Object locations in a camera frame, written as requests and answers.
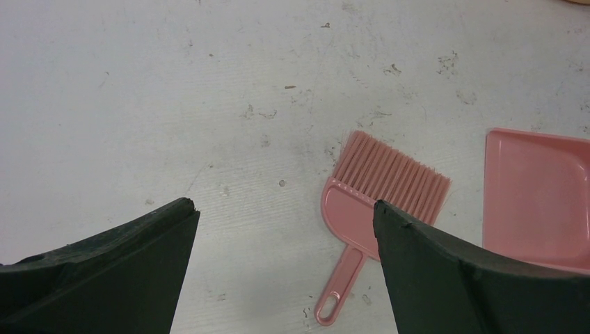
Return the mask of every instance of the white surface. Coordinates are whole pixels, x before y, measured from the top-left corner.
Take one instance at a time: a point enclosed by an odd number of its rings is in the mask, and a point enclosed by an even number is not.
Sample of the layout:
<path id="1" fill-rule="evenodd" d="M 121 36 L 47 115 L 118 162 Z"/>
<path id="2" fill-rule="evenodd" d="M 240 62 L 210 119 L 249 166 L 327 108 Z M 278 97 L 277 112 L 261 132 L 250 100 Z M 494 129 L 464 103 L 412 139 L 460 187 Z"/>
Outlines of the white surface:
<path id="1" fill-rule="evenodd" d="M 4 1 L 0 262 L 187 196 L 172 333 L 393 333 L 374 261 L 333 326 L 312 317 L 343 249 L 319 213 L 341 140 L 451 177 L 437 226 L 481 244 L 486 131 L 588 137 L 589 27 L 551 0 Z"/>

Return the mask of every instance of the brush handle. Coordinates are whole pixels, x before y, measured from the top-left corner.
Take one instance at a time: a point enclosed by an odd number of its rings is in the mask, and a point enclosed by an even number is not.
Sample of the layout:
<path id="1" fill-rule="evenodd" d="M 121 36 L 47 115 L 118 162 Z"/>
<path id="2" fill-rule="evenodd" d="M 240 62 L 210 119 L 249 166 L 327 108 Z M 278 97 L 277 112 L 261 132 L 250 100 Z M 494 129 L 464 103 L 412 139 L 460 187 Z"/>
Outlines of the brush handle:
<path id="1" fill-rule="evenodd" d="M 315 319 L 320 325 L 330 326 L 334 324 L 365 260 L 367 260 L 366 254 L 353 246 L 346 245 L 328 284 L 324 288 L 324 292 L 322 292 L 315 306 Z M 333 306 L 332 312 L 323 318 L 320 313 L 330 297 L 335 299 L 336 304 Z"/>

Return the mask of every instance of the pink bristle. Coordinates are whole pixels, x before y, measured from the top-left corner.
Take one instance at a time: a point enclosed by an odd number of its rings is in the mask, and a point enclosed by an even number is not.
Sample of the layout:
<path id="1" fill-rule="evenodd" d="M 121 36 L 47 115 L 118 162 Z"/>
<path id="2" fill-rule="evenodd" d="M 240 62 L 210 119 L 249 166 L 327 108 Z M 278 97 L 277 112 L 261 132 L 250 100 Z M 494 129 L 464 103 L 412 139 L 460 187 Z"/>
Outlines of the pink bristle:
<path id="1" fill-rule="evenodd" d="M 361 131 L 349 136 L 333 177 L 428 224 L 434 223 L 450 187 L 448 178 Z"/>

